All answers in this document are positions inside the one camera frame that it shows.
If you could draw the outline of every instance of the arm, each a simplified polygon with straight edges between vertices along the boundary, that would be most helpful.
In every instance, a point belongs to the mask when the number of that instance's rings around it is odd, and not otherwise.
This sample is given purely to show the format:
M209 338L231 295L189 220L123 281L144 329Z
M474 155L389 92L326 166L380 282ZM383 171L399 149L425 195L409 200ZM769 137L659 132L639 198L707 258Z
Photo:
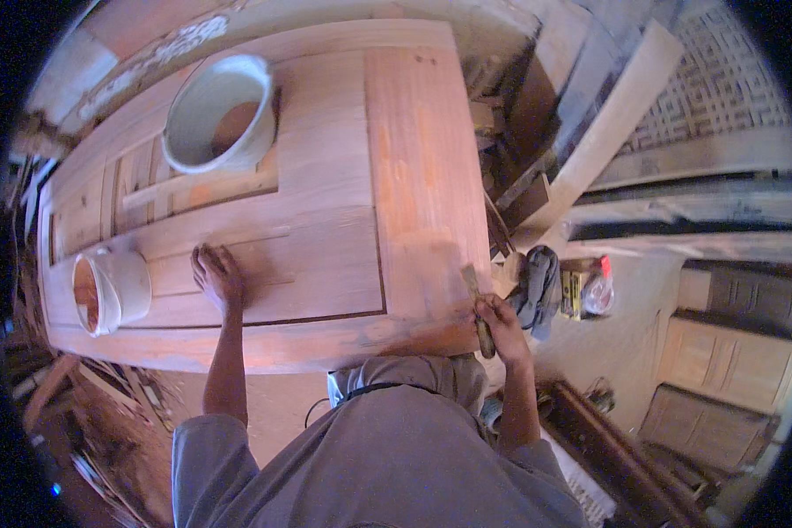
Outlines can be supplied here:
M478 315L490 325L499 357L505 365L504 407L499 426L501 449L512 453L539 440L534 358L525 342L513 308L497 295L483 295L475 303Z
M203 244L191 254L193 279L223 314L220 339L202 395L203 414L226 414L244 426L246 378L243 368L243 281L229 251Z

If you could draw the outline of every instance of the electrical cord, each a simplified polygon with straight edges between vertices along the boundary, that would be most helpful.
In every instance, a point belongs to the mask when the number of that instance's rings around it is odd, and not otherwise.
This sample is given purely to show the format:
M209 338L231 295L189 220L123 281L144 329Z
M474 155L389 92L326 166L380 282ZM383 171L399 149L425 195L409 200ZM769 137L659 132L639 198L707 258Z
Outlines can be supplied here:
M328 401L328 398L322 398L321 400L317 400L317 401L315 401L315 402L314 402L314 405L312 405L312 406L311 406L311 408L310 408L310 409L308 409L308 414L306 414L306 415L305 415L305 428L306 428L306 429L308 428L308 418L310 418L310 417L311 417L311 413L312 413L312 411L314 410L314 407L316 407L316 406L320 405L320 404L321 404L321 403L323 403L324 401Z

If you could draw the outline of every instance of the stain inside bucket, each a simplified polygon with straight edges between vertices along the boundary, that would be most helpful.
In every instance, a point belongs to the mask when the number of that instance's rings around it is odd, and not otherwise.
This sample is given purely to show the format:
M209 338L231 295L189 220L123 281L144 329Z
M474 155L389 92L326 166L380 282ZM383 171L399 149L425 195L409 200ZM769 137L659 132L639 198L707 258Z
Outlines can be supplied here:
M85 314L88 328L97 329L99 322L99 299L97 298L97 282L94 271L87 259L81 259L76 264L73 272L73 296L77 302L80 313Z
M226 152L246 132L258 111L258 103L247 101L227 111L214 129L211 139L211 153L214 157Z

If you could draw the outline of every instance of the gray shirt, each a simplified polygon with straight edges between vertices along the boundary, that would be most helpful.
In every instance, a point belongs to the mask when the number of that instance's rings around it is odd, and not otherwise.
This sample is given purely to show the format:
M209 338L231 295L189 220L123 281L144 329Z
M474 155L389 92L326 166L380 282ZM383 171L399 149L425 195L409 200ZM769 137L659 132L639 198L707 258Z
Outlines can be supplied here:
M332 409L264 470L233 417L173 435L176 526L586 526L549 444L505 458L463 407L411 386Z

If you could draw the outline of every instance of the lattice panel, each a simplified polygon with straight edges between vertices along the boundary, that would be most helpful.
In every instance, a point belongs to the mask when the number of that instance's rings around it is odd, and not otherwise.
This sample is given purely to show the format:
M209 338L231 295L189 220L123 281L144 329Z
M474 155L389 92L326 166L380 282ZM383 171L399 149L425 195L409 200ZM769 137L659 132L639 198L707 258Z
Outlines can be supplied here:
M792 122L768 64L728 7L687 13L672 32L686 53L620 154Z

